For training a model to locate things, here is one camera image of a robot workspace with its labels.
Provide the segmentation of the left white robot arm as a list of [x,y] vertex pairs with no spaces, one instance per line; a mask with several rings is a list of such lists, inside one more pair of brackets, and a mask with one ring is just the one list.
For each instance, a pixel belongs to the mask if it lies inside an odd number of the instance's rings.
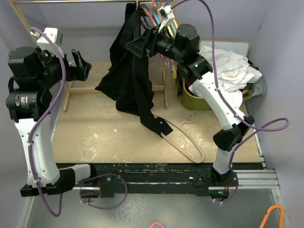
[[57,195],[73,189],[82,181],[86,186],[97,183],[98,175],[89,164],[63,169],[56,165],[51,142],[50,105],[55,103],[50,89],[66,81],[85,81],[91,64],[78,50],[72,50],[76,63],[60,59],[38,47],[19,47],[9,53],[8,65],[13,72],[9,79],[6,107],[22,140],[28,179],[20,194],[23,197],[40,193]]

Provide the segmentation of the black shirt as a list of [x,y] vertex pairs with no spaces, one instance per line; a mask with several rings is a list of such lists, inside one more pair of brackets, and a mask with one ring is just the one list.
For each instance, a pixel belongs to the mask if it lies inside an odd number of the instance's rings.
[[141,16],[135,3],[126,5],[124,24],[110,47],[112,65],[95,89],[114,100],[118,111],[138,116],[142,125],[159,136],[168,135],[173,129],[151,112],[154,92],[148,73],[149,60],[138,58],[124,47],[141,35]]

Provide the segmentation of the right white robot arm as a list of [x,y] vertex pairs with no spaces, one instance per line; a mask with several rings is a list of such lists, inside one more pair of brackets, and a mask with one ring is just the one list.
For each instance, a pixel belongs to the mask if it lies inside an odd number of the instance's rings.
[[157,53],[177,62],[177,72],[203,96],[217,116],[222,129],[213,136],[218,150],[211,171],[211,180],[217,186],[228,181],[233,149],[242,142],[254,123],[252,116],[245,116],[238,107],[229,109],[219,94],[216,75],[210,63],[199,54],[200,37],[190,24],[181,24],[175,38],[169,38],[157,28],[148,27],[139,37],[125,44],[137,57],[152,57]]

